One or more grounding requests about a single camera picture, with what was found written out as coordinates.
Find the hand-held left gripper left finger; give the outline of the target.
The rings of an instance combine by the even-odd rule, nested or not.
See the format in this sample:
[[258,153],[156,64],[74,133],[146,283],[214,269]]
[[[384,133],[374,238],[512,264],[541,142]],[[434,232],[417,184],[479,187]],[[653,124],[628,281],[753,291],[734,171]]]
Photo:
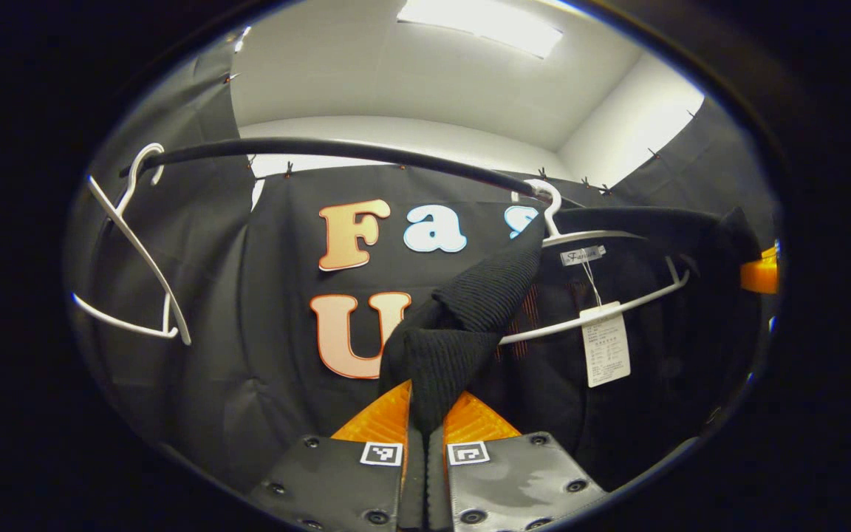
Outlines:
[[393,387],[331,437],[306,434],[247,498],[298,531],[417,531],[425,452],[411,419],[411,381]]

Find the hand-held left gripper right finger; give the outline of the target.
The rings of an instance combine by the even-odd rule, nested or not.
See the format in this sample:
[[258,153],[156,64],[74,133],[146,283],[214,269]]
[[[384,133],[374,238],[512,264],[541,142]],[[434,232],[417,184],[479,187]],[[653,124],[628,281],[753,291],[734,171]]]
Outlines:
[[432,531],[533,531],[592,513],[607,492],[549,432],[522,434],[464,393],[428,447]]

